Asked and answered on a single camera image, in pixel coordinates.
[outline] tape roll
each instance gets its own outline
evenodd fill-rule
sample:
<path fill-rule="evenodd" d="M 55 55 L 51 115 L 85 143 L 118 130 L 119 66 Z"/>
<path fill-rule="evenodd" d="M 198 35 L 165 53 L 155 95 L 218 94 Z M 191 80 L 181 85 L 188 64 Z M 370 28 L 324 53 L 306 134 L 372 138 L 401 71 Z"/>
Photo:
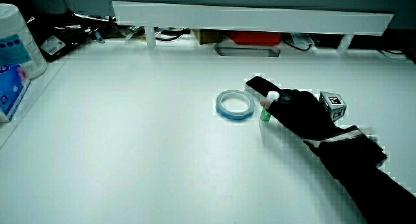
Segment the tape roll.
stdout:
<path fill-rule="evenodd" d="M 228 98 L 236 98 L 244 101 L 248 105 L 248 109 L 242 112 L 232 112 L 227 109 L 225 109 L 222 106 L 222 102 Z M 242 91 L 239 90 L 227 90 L 216 98 L 216 111 L 221 114 L 222 116 L 232 119 L 232 120 L 242 120 L 250 117 L 253 114 L 254 111 L 254 101 L 253 99 L 245 94 Z"/>

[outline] phone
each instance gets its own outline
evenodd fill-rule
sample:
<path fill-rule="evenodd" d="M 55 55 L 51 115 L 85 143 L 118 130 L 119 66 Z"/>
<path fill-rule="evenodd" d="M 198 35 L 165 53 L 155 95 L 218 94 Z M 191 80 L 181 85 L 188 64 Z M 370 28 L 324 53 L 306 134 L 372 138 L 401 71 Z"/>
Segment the phone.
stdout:
<path fill-rule="evenodd" d="M 253 94 L 258 99 L 266 99 L 267 94 L 269 91 L 276 91 L 279 93 L 280 97 L 278 102 L 290 104 L 292 101 L 292 96 L 283 92 L 279 87 L 277 87 L 272 82 L 262 78 L 260 76 L 256 76 L 249 81 L 246 82 L 245 90 Z"/>

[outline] wipes container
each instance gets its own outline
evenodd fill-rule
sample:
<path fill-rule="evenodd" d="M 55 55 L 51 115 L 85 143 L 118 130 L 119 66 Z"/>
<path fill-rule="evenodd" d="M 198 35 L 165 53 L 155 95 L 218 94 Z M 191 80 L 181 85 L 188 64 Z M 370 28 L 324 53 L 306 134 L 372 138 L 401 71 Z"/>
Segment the wipes container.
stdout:
<path fill-rule="evenodd" d="M 19 64 L 0 66 L 0 123 L 12 120 L 30 83 Z"/>
<path fill-rule="evenodd" d="M 20 64 L 30 79 L 41 75 L 47 67 L 19 9 L 1 3 L 0 66 L 6 64 Z"/>

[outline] red container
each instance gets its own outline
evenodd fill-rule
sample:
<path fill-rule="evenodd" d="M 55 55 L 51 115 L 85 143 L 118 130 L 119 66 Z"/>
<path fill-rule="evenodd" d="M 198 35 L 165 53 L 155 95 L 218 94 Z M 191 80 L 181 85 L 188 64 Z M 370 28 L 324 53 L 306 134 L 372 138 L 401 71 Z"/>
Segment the red container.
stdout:
<path fill-rule="evenodd" d="M 241 45 L 278 45 L 280 32 L 228 31 L 226 35 Z"/>

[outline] gloved hand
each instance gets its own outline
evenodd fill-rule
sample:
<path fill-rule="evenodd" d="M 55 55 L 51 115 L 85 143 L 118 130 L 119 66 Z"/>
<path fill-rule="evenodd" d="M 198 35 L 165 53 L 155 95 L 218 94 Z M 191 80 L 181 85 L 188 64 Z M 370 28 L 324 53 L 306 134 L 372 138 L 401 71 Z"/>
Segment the gloved hand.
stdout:
<path fill-rule="evenodd" d="M 342 133 L 312 93 L 290 89 L 278 92 L 284 95 L 277 101 L 262 100 L 260 105 L 299 137 L 323 140 Z"/>
<path fill-rule="evenodd" d="M 262 100 L 260 104 L 283 126 L 303 138 L 334 178 L 349 176 L 357 168 L 377 166 L 387 158 L 380 146 L 356 126 L 347 129 L 335 126 L 312 93 L 280 89 L 262 77 L 254 77 L 246 84 L 263 97 L 269 91 L 279 92 L 277 101 Z"/>

